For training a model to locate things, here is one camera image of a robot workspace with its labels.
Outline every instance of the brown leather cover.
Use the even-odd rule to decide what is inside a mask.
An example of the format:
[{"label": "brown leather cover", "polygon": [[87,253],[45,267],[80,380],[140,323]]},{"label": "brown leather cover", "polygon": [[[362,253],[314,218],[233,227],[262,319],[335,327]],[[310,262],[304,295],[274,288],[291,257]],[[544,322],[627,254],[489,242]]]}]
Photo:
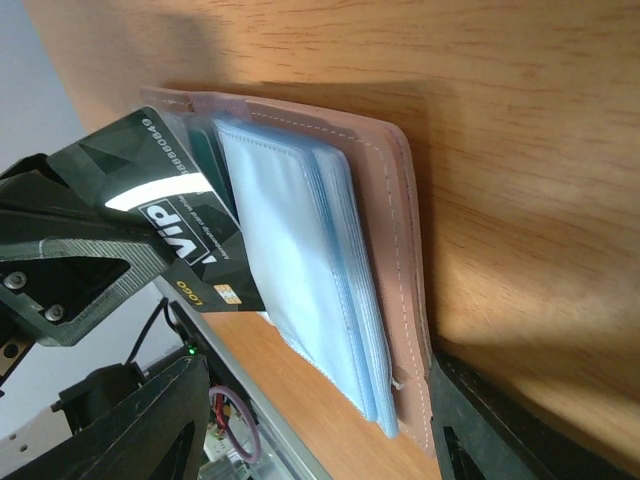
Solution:
[{"label": "brown leather cover", "polygon": [[400,428],[434,455],[426,382],[431,345],[416,182],[402,131],[371,118],[259,97],[161,88],[143,88],[142,95],[159,110],[226,111],[244,120],[310,135],[344,152],[389,341]]}]

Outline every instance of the metal screw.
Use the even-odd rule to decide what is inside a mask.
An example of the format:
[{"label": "metal screw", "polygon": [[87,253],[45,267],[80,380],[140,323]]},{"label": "metal screw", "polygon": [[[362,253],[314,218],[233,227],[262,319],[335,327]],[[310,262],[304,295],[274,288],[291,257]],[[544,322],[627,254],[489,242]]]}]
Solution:
[{"label": "metal screw", "polygon": [[50,322],[59,322],[64,317],[64,307],[62,305],[51,305],[46,312],[44,318]]},{"label": "metal screw", "polygon": [[22,272],[13,272],[4,277],[4,286],[10,290],[18,290],[27,284],[27,276]]}]

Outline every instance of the vip logo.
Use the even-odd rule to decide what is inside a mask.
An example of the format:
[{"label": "vip logo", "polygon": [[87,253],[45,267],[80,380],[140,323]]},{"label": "vip logo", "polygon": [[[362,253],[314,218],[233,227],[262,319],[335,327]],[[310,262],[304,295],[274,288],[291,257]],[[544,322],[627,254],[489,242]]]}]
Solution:
[{"label": "vip logo", "polygon": [[138,207],[138,210],[153,224],[164,241],[175,249],[176,255],[190,266],[198,262],[206,264],[217,261],[196,232],[166,198]]}]

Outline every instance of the white wall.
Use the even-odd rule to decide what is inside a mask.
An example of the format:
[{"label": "white wall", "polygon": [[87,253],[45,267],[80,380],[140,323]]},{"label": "white wall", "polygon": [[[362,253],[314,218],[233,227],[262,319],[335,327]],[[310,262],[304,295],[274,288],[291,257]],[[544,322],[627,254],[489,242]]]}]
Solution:
[{"label": "white wall", "polygon": [[[0,1],[0,171],[24,156],[53,153],[85,133],[22,2]],[[149,285],[75,347],[34,346],[2,386],[0,438],[96,368],[124,361],[160,298]],[[160,319],[140,350],[139,363],[177,345],[177,337]]]}]

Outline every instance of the wood grain surface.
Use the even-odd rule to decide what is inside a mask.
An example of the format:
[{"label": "wood grain surface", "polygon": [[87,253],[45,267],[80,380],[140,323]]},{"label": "wood grain surface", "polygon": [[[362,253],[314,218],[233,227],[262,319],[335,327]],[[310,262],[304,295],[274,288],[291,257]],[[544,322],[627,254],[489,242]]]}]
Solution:
[{"label": "wood grain surface", "polygon": [[142,84],[399,125],[436,347],[640,475],[639,2],[25,3],[91,130]]},{"label": "wood grain surface", "polygon": [[440,479],[435,459],[405,435],[385,437],[261,317],[205,319],[332,478]]}]

